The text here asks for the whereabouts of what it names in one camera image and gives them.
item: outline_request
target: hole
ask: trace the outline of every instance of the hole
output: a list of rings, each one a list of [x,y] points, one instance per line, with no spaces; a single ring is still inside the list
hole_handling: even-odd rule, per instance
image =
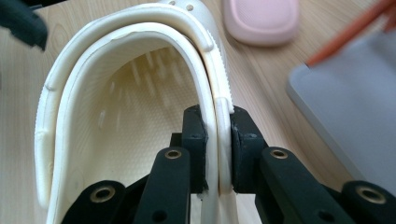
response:
[[[286,153],[286,152],[284,152],[282,150],[279,150],[279,149],[272,150],[271,151],[271,155],[273,157],[275,157],[277,159],[281,159],[281,160],[286,159],[288,157],[288,153]]]
[[[181,152],[179,150],[170,150],[165,153],[165,157],[168,159],[177,159],[181,157]]]
[[[96,192],[96,195],[95,195],[95,196],[96,196],[97,198],[105,198],[105,197],[107,197],[108,195],[110,195],[110,190],[108,190],[108,189],[102,189],[102,190]]]
[[[335,221],[334,216],[325,210],[319,210],[318,216],[320,217],[320,219],[322,219],[323,221],[326,221],[326,222],[334,222]]]
[[[90,199],[93,203],[104,203],[110,200],[115,193],[116,190],[112,186],[102,186],[91,193]]]
[[[155,211],[152,214],[152,220],[154,222],[163,222],[166,220],[166,218],[167,218],[166,212],[163,210]]]
[[[188,11],[193,11],[193,10],[194,10],[194,6],[193,6],[193,5],[187,5],[187,6],[186,6],[186,9],[187,9]]]
[[[369,187],[359,186],[356,188],[356,191],[364,200],[370,203],[383,204],[387,201],[383,194]]]

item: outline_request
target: light wood surface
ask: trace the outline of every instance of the light wood surface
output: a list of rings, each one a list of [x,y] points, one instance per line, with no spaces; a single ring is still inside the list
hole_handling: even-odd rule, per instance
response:
[[[70,0],[38,10],[49,27],[47,50],[30,49],[0,30],[0,223],[44,223],[35,193],[34,128],[38,98],[53,62],[89,21],[147,1]],[[372,0],[301,0],[301,26],[288,45],[253,48],[224,31],[221,1],[205,0],[225,45],[234,103],[245,108],[270,146],[292,150],[323,184],[350,179],[286,94],[291,69],[303,63]]]

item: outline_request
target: pink object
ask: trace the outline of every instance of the pink object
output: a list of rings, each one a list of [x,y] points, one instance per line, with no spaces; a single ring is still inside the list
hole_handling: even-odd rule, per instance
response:
[[[255,46],[279,45],[298,31],[298,0],[224,0],[224,23],[238,41]]]

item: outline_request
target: black plastic bracket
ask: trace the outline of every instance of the black plastic bracket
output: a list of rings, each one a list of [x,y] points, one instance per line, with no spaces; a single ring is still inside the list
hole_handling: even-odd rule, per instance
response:
[[[396,198],[378,185],[350,181],[334,198],[357,223],[396,223]]]
[[[262,184],[266,186],[258,187],[269,189],[258,190],[256,195],[262,220],[269,223],[354,223],[290,151],[280,147],[266,148],[262,151],[260,171],[262,176],[259,178],[265,180]],[[275,198],[270,201],[272,204],[265,200],[269,194]],[[274,212],[282,216],[274,217]]]
[[[191,193],[208,189],[205,179],[207,132],[198,105],[184,110],[181,146],[190,152]]]
[[[233,151],[233,190],[236,193],[255,193],[254,172],[259,166],[262,150],[268,147],[262,133],[249,113],[235,106],[231,114]]]
[[[128,188],[105,180],[84,189],[62,223],[186,224],[190,194],[190,153],[169,147],[157,154],[150,175]]]

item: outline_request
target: small rivet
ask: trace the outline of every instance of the small rivet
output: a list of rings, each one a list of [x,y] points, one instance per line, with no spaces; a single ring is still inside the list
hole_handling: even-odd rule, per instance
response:
[[[181,152],[179,150],[169,150],[165,153],[165,157],[174,160],[181,157]]]
[[[95,189],[91,193],[90,199],[93,203],[104,203],[110,200],[114,196],[114,194],[116,194],[116,190],[113,188],[113,186],[102,186]]]
[[[356,191],[358,192],[359,196],[370,203],[383,204],[387,201],[382,193],[369,187],[357,186]]]
[[[280,159],[280,160],[284,160],[288,157],[288,153],[286,153],[283,150],[279,150],[279,149],[273,149],[270,153],[273,157]]]

